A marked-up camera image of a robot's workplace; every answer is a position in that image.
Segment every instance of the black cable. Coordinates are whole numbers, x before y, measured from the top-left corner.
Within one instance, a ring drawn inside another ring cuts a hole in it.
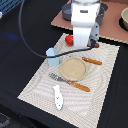
[[[23,6],[24,6],[24,2],[25,0],[22,0],[22,3],[21,3],[21,6],[20,6],[20,11],[19,11],[19,30],[20,30],[20,35],[21,35],[21,38],[24,42],[24,44],[26,45],[26,47],[35,55],[39,56],[39,57],[42,57],[42,58],[55,58],[55,57],[59,57],[59,56],[63,56],[63,55],[67,55],[69,53],[73,53],[73,52],[80,52],[80,51],[87,51],[87,50],[91,50],[95,45],[93,44],[93,46],[91,46],[90,48],[88,49],[78,49],[78,50],[73,50],[73,51],[69,51],[69,52],[65,52],[65,53],[62,53],[62,54],[58,54],[58,55],[55,55],[55,56],[43,56],[43,55],[40,55],[38,53],[36,53],[35,51],[33,51],[27,44],[24,36],[23,36],[23,32],[22,32],[22,26],[21,26],[21,15],[22,15],[22,9],[23,9]]]

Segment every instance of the red object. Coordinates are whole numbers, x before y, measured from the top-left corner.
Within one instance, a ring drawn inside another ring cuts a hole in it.
[[[66,36],[65,42],[67,43],[67,45],[73,46],[73,36],[71,36],[71,35]]]

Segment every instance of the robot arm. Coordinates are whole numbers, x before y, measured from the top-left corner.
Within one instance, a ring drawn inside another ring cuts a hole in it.
[[[90,33],[99,13],[99,0],[74,0],[71,6],[74,47],[83,49],[89,43]]]

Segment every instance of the wooden-handled knife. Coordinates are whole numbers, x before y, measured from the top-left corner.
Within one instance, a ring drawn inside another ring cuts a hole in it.
[[[97,65],[101,65],[102,64],[101,61],[97,61],[97,60],[93,60],[93,59],[89,59],[89,58],[85,58],[85,57],[82,57],[82,60],[84,60],[86,62],[89,62],[89,63],[97,64]]]

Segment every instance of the wooden knife handle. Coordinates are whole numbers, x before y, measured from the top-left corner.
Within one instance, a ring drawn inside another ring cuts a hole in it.
[[[76,87],[76,88],[79,88],[79,89],[81,89],[81,90],[84,90],[84,91],[86,91],[86,92],[89,92],[89,91],[90,91],[90,89],[89,89],[88,87],[83,86],[83,85],[80,85],[80,84],[75,83],[75,82],[73,82],[73,81],[68,81],[68,84],[69,84],[69,85],[72,85],[72,86],[74,86],[74,87]]]
[[[93,63],[93,64],[97,64],[97,65],[101,65],[102,64],[102,62],[100,62],[100,61],[89,59],[89,58],[82,57],[82,59],[84,61],[86,61],[86,62],[90,62],[90,63]]]

